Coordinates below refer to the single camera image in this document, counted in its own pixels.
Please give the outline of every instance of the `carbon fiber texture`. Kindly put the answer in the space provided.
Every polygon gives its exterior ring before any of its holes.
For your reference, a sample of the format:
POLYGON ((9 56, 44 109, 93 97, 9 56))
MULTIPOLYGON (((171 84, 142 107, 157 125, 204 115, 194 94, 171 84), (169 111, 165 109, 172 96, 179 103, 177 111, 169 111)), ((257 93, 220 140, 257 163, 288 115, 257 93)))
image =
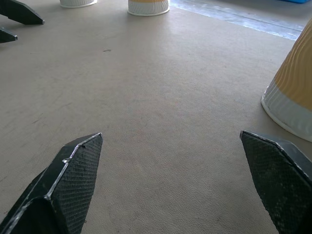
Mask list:
POLYGON ((101 137, 80 146, 52 193, 52 200, 57 200, 69 234, 81 233, 95 188, 101 146, 101 137))
POLYGON ((273 143, 243 134, 255 188, 280 234, 301 234, 311 214, 312 189, 273 143))

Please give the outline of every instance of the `floor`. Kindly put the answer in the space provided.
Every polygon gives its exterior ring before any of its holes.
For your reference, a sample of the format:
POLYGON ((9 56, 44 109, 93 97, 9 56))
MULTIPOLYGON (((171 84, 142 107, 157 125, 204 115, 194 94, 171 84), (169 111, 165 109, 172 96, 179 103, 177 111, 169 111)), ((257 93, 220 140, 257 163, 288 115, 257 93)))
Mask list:
POLYGON ((296 40, 312 17, 312 1, 171 0, 171 6, 296 40))
POLYGON ((312 157, 260 104, 293 40, 175 7, 142 18, 123 0, 25 3, 46 23, 0 18, 19 36, 0 45, 0 218, 66 142, 102 132, 82 233, 277 233, 239 133, 312 157))

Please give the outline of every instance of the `paper cup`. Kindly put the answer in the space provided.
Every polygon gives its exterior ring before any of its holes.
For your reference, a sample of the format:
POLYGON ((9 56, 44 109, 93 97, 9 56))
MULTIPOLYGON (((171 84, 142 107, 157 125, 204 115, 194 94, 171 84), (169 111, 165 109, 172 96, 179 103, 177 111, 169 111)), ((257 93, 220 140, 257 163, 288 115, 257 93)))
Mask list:
POLYGON ((135 16, 157 16, 169 11, 168 0, 128 0, 128 12, 135 16))
POLYGON ((282 128, 312 142, 312 20, 262 96, 267 114, 282 128))
POLYGON ((65 8, 79 8, 96 4, 98 0, 59 0, 60 5, 65 8))

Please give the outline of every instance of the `black pointed object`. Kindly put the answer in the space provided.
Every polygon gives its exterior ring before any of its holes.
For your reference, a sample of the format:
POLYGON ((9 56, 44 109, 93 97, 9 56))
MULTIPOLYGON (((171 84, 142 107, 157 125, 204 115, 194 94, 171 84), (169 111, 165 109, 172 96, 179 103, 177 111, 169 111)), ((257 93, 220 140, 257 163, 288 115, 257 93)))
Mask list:
POLYGON ((16 41, 17 39, 18 39, 18 36, 14 35, 13 33, 6 30, 5 28, 0 27, 0 43, 16 41))
POLYGON ((242 131, 254 186, 280 234, 312 233, 312 163, 291 142, 242 131))
POLYGON ((44 20, 33 9, 16 0, 0 0, 0 14, 26 25, 44 24, 44 20))
POLYGON ((101 133, 61 148, 0 224, 0 234, 79 234, 95 188, 101 133))

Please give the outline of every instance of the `yellow striped paper cup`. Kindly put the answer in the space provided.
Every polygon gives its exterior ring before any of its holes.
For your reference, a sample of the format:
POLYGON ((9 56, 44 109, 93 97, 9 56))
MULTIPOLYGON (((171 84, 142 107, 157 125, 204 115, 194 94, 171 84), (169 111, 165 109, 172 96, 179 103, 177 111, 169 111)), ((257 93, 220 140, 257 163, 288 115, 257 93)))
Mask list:
POLYGON ((267 114, 292 134, 312 142, 312 20, 308 22, 262 96, 267 114))
POLYGON ((135 16, 157 16, 169 11, 168 0, 128 0, 128 12, 135 16))

